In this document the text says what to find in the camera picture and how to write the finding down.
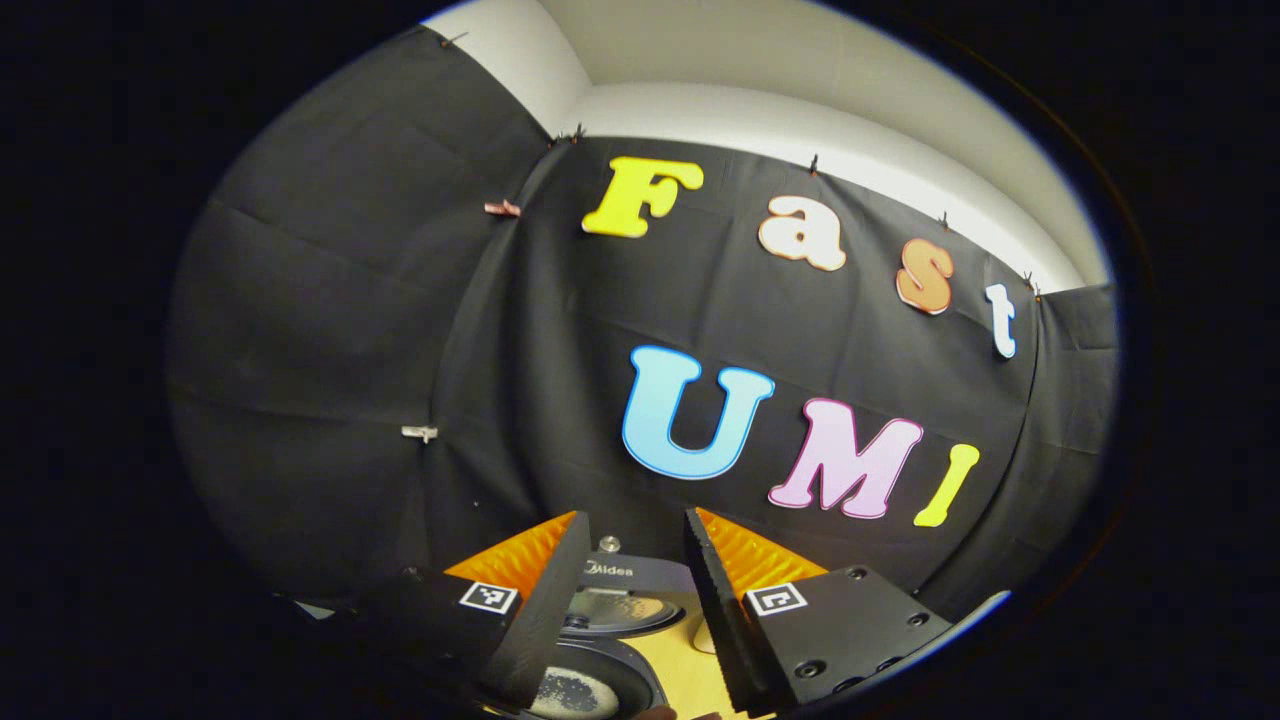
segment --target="ridged orange foam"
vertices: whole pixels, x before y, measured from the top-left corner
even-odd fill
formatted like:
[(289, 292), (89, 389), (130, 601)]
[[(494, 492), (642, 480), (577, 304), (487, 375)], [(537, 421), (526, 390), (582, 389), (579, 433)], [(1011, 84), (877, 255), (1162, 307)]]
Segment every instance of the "ridged orange foam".
[(520, 591), (520, 597), (527, 601), (573, 515), (575, 512), (570, 511), (534, 525), (518, 536), (512, 536), (489, 550), (467, 557), (444, 574), (516, 588)]
[(731, 523), (719, 515), (695, 507), (707, 534), (719, 553), (733, 594), (742, 600), (750, 591), (794, 583), (827, 573), (781, 544)]

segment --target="black cloth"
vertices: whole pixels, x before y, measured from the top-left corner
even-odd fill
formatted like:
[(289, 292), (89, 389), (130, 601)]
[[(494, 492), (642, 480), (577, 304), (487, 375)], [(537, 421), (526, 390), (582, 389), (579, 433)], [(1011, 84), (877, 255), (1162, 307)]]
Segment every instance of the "black cloth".
[[(401, 566), (442, 569), (567, 510), (588, 511), (593, 532), (622, 538), (626, 552), (681, 560), (681, 514), (698, 505), (815, 562), (864, 562), (914, 589), (983, 520), (1011, 470), (1043, 471), (1011, 462), (1051, 461), (1019, 443), (1036, 388), (1075, 373), (1039, 354), (1044, 307), (1068, 304), (1037, 305), (968, 238), (808, 168), (655, 140), (586, 137), (548, 151), (509, 92), (439, 40), (426, 29), (394, 38), (289, 109), (218, 187), (178, 275), (168, 370), (178, 437), (214, 519), (271, 587), (340, 605)], [(698, 163), (705, 183), (681, 190), (644, 237), (585, 233), (620, 155)], [(836, 213), (842, 268), (760, 246), (778, 195)], [(503, 199), (522, 208), (518, 219), (483, 211)], [(955, 261), (941, 315), (895, 288), (902, 245), (916, 237)], [(992, 283), (1015, 306), (1010, 360), (992, 341)], [(1091, 315), (1108, 320), (1105, 306)], [(685, 447), (714, 433), (722, 368), (776, 382), (727, 473), (681, 480), (627, 454), (637, 345), (703, 366), (672, 428)], [(892, 419), (923, 427), (883, 518), (768, 502), (814, 397), (854, 407), (860, 448)], [(1061, 411), (1062, 398), (1041, 402), (1046, 416)], [(422, 424), (440, 436), (401, 437), (401, 425)], [(915, 527), (956, 443), (982, 457), (946, 523)], [(1062, 492), (1076, 502), (1088, 486)], [(959, 610), (1002, 589), (987, 584), (938, 580), (954, 591), (936, 601)]]

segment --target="pink letter m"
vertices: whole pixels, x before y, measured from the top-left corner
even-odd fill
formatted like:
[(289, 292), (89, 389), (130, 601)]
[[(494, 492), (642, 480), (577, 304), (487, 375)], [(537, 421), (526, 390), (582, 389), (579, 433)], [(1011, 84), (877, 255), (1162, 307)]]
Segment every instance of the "pink letter m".
[(920, 442), (924, 430), (910, 420), (891, 420), (879, 434), (858, 451), (854, 409), (844, 402), (815, 397), (804, 405), (809, 437), (787, 482), (769, 491), (769, 502), (782, 507), (808, 507), (815, 478), (822, 486), (822, 509), (831, 510), (849, 491), (858, 488), (840, 506), (850, 518), (881, 518), (888, 510), (888, 493)]

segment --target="blue letter u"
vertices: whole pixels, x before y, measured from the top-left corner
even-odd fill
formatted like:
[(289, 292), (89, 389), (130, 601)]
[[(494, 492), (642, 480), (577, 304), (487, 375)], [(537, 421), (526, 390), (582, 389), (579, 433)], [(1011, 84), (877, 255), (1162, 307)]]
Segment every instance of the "blue letter u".
[(622, 420), (622, 442), (641, 465), (672, 478), (705, 480), (732, 468), (742, 454), (755, 407), (773, 395), (773, 380), (760, 373), (724, 368), (717, 379), (727, 397), (716, 437), (704, 450), (685, 450), (671, 442), (671, 425), (685, 386), (703, 374), (701, 365), (684, 352), (650, 345), (632, 350), (631, 364), (636, 382)]

